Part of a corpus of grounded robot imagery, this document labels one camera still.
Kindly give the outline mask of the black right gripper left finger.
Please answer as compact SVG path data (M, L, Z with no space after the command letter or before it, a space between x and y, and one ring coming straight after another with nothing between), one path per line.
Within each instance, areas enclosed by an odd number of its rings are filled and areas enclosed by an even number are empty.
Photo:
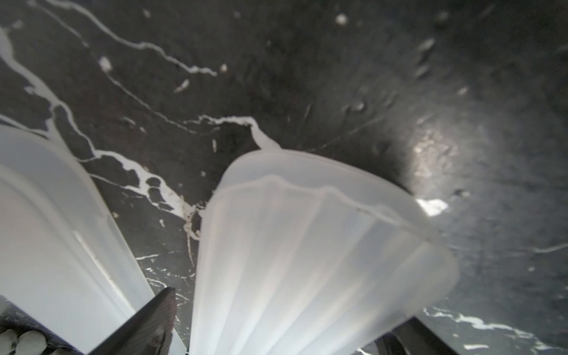
M91 355L167 355L173 339L177 303L167 287L90 352Z

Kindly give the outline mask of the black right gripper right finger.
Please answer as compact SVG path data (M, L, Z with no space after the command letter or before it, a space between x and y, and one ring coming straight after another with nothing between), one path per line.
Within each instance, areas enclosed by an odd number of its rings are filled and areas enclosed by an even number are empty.
M377 339L376 346L379 354L458 355L415 317Z

